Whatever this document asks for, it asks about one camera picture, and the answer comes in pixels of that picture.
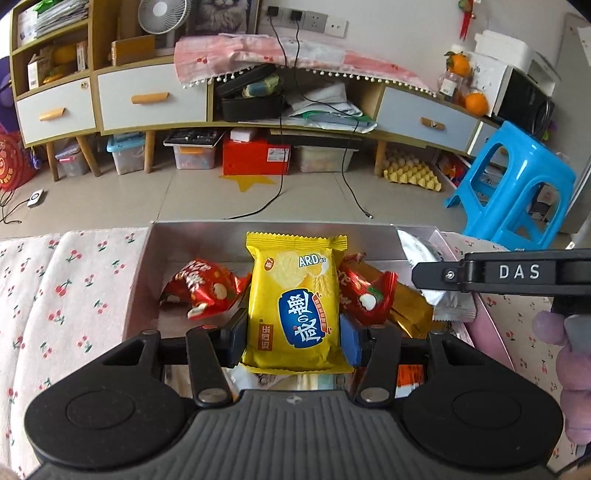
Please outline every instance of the blue plastic stool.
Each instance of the blue plastic stool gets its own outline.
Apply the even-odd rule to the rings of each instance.
[[[494,188],[480,177],[501,146],[507,149],[509,163]],[[444,204],[451,207],[462,203],[467,216],[464,235],[496,241],[509,249],[544,249],[551,244],[564,221],[575,179],[573,170],[545,146],[515,125],[504,122],[482,148],[454,195]],[[560,195],[560,204],[544,233],[526,213],[542,183],[552,185]],[[481,204],[476,192],[489,197],[486,205]],[[528,232],[529,240],[511,232],[519,227]]]

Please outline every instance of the power outlet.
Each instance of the power outlet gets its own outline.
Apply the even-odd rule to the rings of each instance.
[[[347,25],[349,25],[349,22],[344,18],[331,15],[326,19],[324,33],[332,37],[344,38],[347,34]]]
[[[268,25],[271,26],[271,20],[273,20],[273,26],[274,27],[280,27],[281,26],[281,11],[282,10],[287,10],[287,8],[279,8],[279,7],[275,7],[279,9],[279,14],[276,17],[269,17],[267,15],[267,11],[261,12],[261,19],[259,20],[259,25]]]
[[[291,19],[292,12],[301,12],[301,19],[299,19],[297,22],[295,20],[292,20]],[[300,24],[300,28],[301,28],[301,26],[306,21],[305,10],[293,10],[291,8],[280,8],[279,9],[279,16],[281,17],[281,23],[279,24],[279,26],[283,27],[283,28],[296,29],[298,23]]]
[[[318,12],[306,12],[306,20],[304,23],[300,23],[302,30],[308,30],[310,32],[324,33],[326,28],[326,20],[328,15],[319,14]]]

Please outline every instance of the white drawer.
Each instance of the white drawer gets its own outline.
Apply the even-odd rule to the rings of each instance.
[[[134,96],[157,93],[168,95],[156,103],[132,103]],[[207,121],[207,85],[183,89],[173,64],[99,75],[99,97],[103,131]]]
[[[84,78],[36,93],[17,102],[22,137],[27,145],[96,128],[90,80]],[[44,121],[44,116],[52,117]]]
[[[425,121],[433,126],[425,126]],[[379,107],[378,130],[466,151],[478,120],[451,106],[386,87]]]
[[[478,129],[476,130],[476,135],[474,136],[474,140],[472,140],[472,145],[468,149],[468,155],[472,155],[477,157],[480,153],[482,147],[486,145],[486,143],[490,140],[490,138],[496,132],[497,127],[493,127],[492,125],[486,124],[484,122],[480,122]],[[495,152],[495,154],[491,158],[491,162],[500,165],[502,167],[507,166],[508,158],[506,155],[501,153],[500,149]]]

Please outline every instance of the picture frame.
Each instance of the picture frame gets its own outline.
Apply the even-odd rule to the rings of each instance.
[[[193,0],[186,34],[256,34],[261,4],[261,0]]]

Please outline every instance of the red hanging ornament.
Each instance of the red hanging ornament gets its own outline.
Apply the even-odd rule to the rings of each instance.
[[[470,27],[470,20],[476,18],[472,13],[474,10],[474,0],[460,0],[457,3],[460,10],[464,12],[464,20],[462,21],[462,29],[460,30],[460,39],[465,40],[468,35],[468,28]]]

